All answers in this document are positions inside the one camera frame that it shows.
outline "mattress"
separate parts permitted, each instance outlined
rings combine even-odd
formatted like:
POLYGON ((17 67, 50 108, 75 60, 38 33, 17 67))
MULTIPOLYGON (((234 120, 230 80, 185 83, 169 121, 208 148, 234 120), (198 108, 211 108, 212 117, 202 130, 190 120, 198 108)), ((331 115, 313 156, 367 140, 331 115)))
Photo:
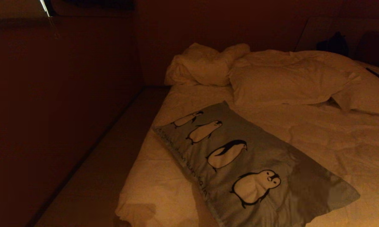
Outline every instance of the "mattress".
MULTIPOLYGON (((231 86, 175 85, 152 126, 222 101, 361 194, 357 201, 313 219, 307 227, 379 227, 379 115, 343 112, 333 102, 247 109, 234 104, 231 86)), ((115 213, 133 227, 217 226, 197 186, 152 130, 121 190, 115 213)))

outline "cartoon penguin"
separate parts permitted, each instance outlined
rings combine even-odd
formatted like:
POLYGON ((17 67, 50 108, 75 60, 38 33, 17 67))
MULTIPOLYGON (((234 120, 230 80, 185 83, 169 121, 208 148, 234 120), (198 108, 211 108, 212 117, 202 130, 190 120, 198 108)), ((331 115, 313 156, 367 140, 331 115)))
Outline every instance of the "cartoon penguin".
POLYGON ((203 114, 204 114, 204 112, 198 111, 198 112, 186 115, 185 117, 182 117, 182 118, 176 120, 175 122, 172 122, 172 124, 174 124, 174 128, 178 128, 180 126, 183 126, 191 120, 192 120, 192 122, 191 122, 191 124, 192 124, 196 120, 197 116, 203 115, 203 114))
POLYGON ((223 123, 221 121, 213 121, 205 125, 197 125, 197 128, 191 131, 186 139, 191 140, 191 145, 198 143, 206 137, 210 138, 212 132, 222 125, 223 123))
POLYGON ((246 141, 237 139, 212 151, 206 158, 208 164, 216 171, 216 169, 227 166, 237 158, 243 150, 247 150, 246 141))
POLYGON ((261 202, 268 195, 270 189, 281 184, 279 175, 272 170, 264 170, 259 173, 249 172, 239 178, 234 182, 230 193, 239 197, 244 209, 246 205, 251 206, 258 201, 261 202))

